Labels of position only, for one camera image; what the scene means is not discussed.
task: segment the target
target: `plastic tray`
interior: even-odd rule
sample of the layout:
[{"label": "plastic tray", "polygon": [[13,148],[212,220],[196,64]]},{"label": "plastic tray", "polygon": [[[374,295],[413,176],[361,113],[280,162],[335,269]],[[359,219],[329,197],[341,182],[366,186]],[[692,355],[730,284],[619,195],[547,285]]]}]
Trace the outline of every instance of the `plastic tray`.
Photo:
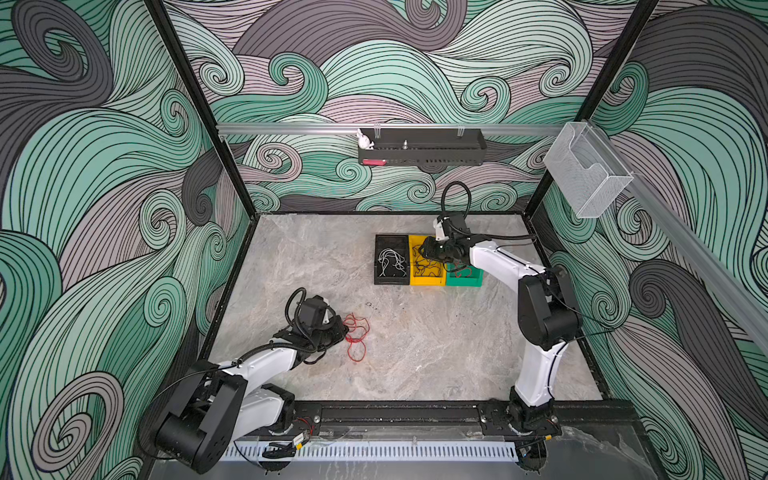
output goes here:
[{"label": "plastic tray", "polygon": [[[449,263],[447,268],[448,270],[456,270],[458,267],[453,263]],[[483,270],[480,270],[476,266],[468,266],[467,268],[456,273],[448,273],[448,279],[446,279],[445,285],[482,286],[482,274]]]},{"label": "plastic tray", "polygon": [[419,247],[426,235],[408,235],[408,250],[411,256],[411,285],[445,286],[445,268],[442,263],[434,262],[427,267],[429,260],[419,255]]},{"label": "plastic tray", "polygon": [[[408,285],[410,283],[411,264],[408,255],[408,235],[376,235],[373,254],[373,284],[374,285]],[[404,270],[396,267],[393,257],[379,262],[379,255],[383,250],[391,248],[403,259]]]}]

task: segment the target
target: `white figurine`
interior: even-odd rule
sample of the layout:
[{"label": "white figurine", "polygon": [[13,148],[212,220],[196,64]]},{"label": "white figurine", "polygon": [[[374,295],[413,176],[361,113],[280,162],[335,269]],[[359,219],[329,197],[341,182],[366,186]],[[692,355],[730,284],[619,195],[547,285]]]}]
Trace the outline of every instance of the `white figurine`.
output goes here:
[{"label": "white figurine", "polygon": [[368,135],[363,135],[360,129],[357,129],[357,146],[363,150],[373,150],[373,142]]}]

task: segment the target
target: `white cable tray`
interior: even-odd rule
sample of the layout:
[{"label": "white cable tray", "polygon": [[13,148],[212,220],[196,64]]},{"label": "white cable tray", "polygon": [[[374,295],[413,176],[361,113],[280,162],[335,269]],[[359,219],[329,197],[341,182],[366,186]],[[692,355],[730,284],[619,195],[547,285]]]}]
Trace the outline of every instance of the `white cable tray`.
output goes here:
[{"label": "white cable tray", "polygon": [[588,122],[568,122],[544,157],[576,218],[597,218],[632,181],[611,140]]},{"label": "white cable tray", "polygon": [[[269,460],[261,454],[269,442],[237,442],[240,451],[250,460]],[[332,441],[313,440],[300,449],[295,457],[282,458],[292,462],[517,462],[515,444],[486,441]],[[222,462],[246,460],[230,444],[221,457]]]}]

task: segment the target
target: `red cable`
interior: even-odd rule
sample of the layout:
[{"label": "red cable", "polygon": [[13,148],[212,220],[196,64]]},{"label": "red cable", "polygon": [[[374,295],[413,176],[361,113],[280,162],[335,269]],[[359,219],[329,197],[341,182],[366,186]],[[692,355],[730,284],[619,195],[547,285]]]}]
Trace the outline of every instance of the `red cable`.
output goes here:
[{"label": "red cable", "polygon": [[310,435],[312,435],[312,432],[315,430],[315,426],[314,425],[310,425],[309,422],[307,422],[305,419],[303,419],[301,417],[296,417],[296,418],[301,420],[302,422],[306,423],[306,426],[308,426],[310,428]]},{"label": "red cable", "polygon": [[[366,344],[363,342],[363,339],[366,338],[366,335],[368,335],[368,332],[371,331],[371,325],[368,323],[367,318],[357,318],[355,317],[354,313],[350,313],[346,316],[344,319],[344,325],[349,327],[349,332],[346,334],[344,339],[349,342],[349,346],[346,348],[346,355],[349,357],[350,360],[353,362],[362,362],[362,359],[366,358],[366,353],[368,352],[368,348],[366,347]],[[355,332],[357,329],[362,329],[362,335],[361,336],[352,336],[352,333]],[[356,359],[352,356],[352,353],[350,350],[352,349],[352,345],[355,343],[359,343],[362,345],[362,356],[360,359]]]}]

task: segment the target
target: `wave pattern wallpaper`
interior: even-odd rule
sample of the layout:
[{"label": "wave pattern wallpaper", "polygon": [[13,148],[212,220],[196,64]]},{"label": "wave pattern wallpaper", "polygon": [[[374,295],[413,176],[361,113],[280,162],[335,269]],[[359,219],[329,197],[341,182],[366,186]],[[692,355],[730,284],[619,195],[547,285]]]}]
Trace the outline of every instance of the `wave pattern wallpaper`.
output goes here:
[{"label": "wave pattern wallpaper", "polygon": [[[671,5],[692,5],[677,0]],[[219,122],[562,124],[634,1],[167,0]],[[362,167],[354,137],[233,135],[262,211],[521,209],[552,138],[490,137],[481,167]],[[456,189],[450,206],[466,205]]]},{"label": "wave pattern wallpaper", "polygon": [[[768,309],[768,4],[701,3],[650,20],[594,120]],[[553,187],[535,226],[670,478],[765,479],[768,361],[643,207],[577,220]]]},{"label": "wave pattern wallpaper", "polygon": [[248,219],[141,0],[2,2],[0,62],[2,477],[136,478]]}]

